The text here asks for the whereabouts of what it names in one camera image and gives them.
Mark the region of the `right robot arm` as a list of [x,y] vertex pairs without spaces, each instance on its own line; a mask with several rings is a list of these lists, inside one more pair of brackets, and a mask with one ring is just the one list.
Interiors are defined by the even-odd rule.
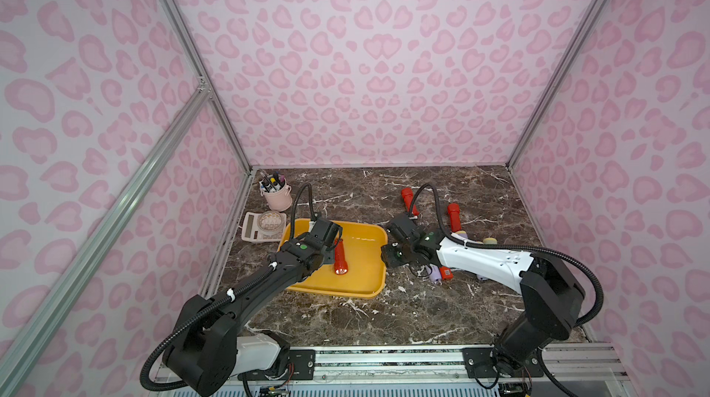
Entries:
[[523,311],[494,341],[484,366],[513,375],[538,349],[566,341],[578,326],[585,291],[561,256],[485,245],[458,234],[428,231],[400,214],[386,225],[382,260],[402,266],[451,268],[498,282],[523,298]]

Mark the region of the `yellow plastic tray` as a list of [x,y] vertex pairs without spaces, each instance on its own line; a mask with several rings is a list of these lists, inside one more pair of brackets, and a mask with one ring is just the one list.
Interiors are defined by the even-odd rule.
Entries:
[[[290,290],[314,295],[333,295],[349,298],[374,298],[383,290],[386,266],[381,259],[381,247],[388,242],[386,231],[371,224],[334,221],[342,227],[347,274],[338,276],[334,265],[323,265],[316,272],[305,272],[290,285]],[[313,221],[297,219],[285,230],[279,249],[288,240],[308,232]]]

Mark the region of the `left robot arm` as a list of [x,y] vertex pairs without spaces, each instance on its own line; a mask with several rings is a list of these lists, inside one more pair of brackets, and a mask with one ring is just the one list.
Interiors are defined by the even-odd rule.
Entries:
[[245,324],[279,293],[320,269],[341,236],[340,225],[318,218],[235,287],[188,300],[172,332],[146,359],[142,387],[156,393],[185,387],[201,396],[216,393],[238,365],[238,338]]

